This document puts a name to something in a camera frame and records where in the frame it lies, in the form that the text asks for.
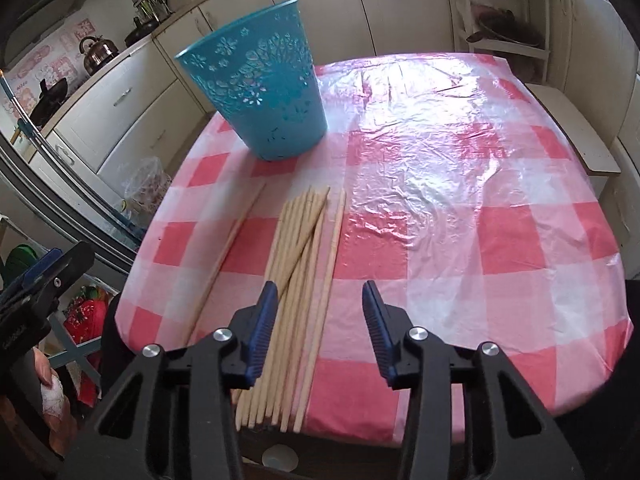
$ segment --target shelf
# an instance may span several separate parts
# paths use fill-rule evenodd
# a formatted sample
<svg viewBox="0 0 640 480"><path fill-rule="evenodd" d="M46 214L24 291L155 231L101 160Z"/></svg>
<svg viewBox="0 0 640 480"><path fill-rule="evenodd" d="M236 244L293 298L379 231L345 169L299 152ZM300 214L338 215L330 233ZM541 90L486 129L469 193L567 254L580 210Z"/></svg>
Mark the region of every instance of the shelf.
<svg viewBox="0 0 640 480"><path fill-rule="evenodd" d="M464 30L458 30L458 35L464 41L468 38ZM533 46L520 45L519 43L511 43L511 41L501 40L480 40L475 43L467 43L473 48L481 48L482 50L497 50L498 52L509 52L511 54L520 54L521 56L535 57L546 61L549 58L548 50L535 48Z"/></svg>

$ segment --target white cabinet door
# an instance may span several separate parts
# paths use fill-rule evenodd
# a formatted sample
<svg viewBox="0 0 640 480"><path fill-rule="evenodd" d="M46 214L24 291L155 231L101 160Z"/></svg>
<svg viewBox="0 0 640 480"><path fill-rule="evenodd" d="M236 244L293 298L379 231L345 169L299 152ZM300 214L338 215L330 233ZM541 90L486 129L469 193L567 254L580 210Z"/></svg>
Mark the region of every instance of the white cabinet door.
<svg viewBox="0 0 640 480"><path fill-rule="evenodd" d="M167 57L171 59L174 66L178 69L178 72L182 75L185 83L187 83L189 89L207 113L213 113L215 111L213 104L211 104L211 101L209 101L206 95L198 88L198 85L193 82L193 79L182 70L180 63L176 61L174 57L180 54L190 44L195 43L210 32L211 29L207 21L204 19L200 9L196 7L156 37L156 41L162 50L164 50Z"/></svg>
<svg viewBox="0 0 640 480"><path fill-rule="evenodd" d="M55 132L51 132L47 136L47 142L58 152L60 157L71 169L109 204L117 206L121 202L122 198L91 171ZM108 222L62 180L62 177L56 173L43 156L36 153L31 159L29 166L60 198L76 211L80 212L98 227L103 229L108 228Z"/></svg>
<svg viewBox="0 0 640 480"><path fill-rule="evenodd" d="M362 0L377 56L453 50L448 0Z"/></svg>
<svg viewBox="0 0 640 480"><path fill-rule="evenodd" d="M316 65L375 56L361 0L300 0L298 5Z"/></svg>
<svg viewBox="0 0 640 480"><path fill-rule="evenodd" d="M156 156L167 167L204 117L180 81L174 82L126 133L98 171L117 192L146 156Z"/></svg>
<svg viewBox="0 0 640 480"><path fill-rule="evenodd" d="M200 10L209 26L216 30L233 20L272 5L273 0L207 0L200 4Z"/></svg>
<svg viewBox="0 0 640 480"><path fill-rule="evenodd" d="M636 168L640 168L640 76L636 75L634 91L618 134Z"/></svg>
<svg viewBox="0 0 640 480"><path fill-rule="evenodd" d="M158 48L147 43L89 88L56 131L98 171L124 133L175 79Z"/></svg>
<svg viewBox="0 0 640 480"><path fill-rule="evenodd" d="M607 0L572 0L573 31L564 94L608 146L625 119L638 51Z"/></svg>
<svg viewBox="0 0 640 480"><path fill-rule="evenodd" d="M571 46L571 0L549 0L549 11L550 52L546 82L564 91Z"/></svg>

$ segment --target plastic table cover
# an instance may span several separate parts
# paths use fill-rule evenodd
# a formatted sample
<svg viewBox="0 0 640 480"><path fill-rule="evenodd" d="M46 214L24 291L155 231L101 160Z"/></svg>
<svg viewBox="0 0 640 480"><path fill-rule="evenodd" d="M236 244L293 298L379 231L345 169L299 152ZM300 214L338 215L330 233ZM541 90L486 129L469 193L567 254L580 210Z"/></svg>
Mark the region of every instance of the plastic table cover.
<svg viewBox="0 0 640 480"><path fill-rule="evenodd" d="M204 129L131 269L116 314L123 340L180 344L186 310L264 178L198 337L225 326L258 297L284 202L330 185L311 319L341 187L347 207L305 433L402 440L408 391L387 388L375 364L360 299L368 279L447 343L497 342L551 412L583 402L632 327L616 242L553 119L492 56L387 56L316 73L329 131L310 152L265 162L219 114ZM459 390L452 416L460 436Z"/></svg>

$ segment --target frying pan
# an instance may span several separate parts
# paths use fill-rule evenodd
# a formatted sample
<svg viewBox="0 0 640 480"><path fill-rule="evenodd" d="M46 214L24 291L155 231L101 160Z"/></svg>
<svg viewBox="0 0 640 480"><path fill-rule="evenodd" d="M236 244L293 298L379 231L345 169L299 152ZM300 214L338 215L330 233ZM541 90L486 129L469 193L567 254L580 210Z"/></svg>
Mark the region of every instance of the frying pan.
<svg viewBox="0 0 640 480"><path fill-rule="evenodd" d="M44 79L40 82L40 100L31 111L29 117L37 127L43 127L54 113L60 108L66 98L68 84L66 77L55 83L51 88L47 88Z"/></svg>

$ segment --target white shelf unit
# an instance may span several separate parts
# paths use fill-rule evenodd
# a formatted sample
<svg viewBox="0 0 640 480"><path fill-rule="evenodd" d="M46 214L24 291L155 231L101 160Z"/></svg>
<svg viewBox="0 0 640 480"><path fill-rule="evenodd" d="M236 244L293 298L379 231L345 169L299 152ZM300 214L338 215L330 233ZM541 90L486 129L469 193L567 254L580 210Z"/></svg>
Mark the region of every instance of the white shelf unit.
<svg viewBox="0 0 640 480"><path fill-rule="evenodd" d="M530 21L529 13L529 0L524 0L527 6L527 23ZM543 61L542 81L546 81L546 71L548 68L549 58L549 27L550 27L550 8L549 0L544 0L544 12L545 12L545 25L544 25L544 38L545 47L535 48L519 43L513 43L511 41L501 40L480 40L475 43L469 43L466 38L479 30L478 24L473 17L472 12L472 0L449 0L451 8L451 19L453 21L454 30L454 44L456 51L468 50L474 52L476 50L493 50L497 52L508 52L510 54L520 54L521 56L532 57Z"/></svg>

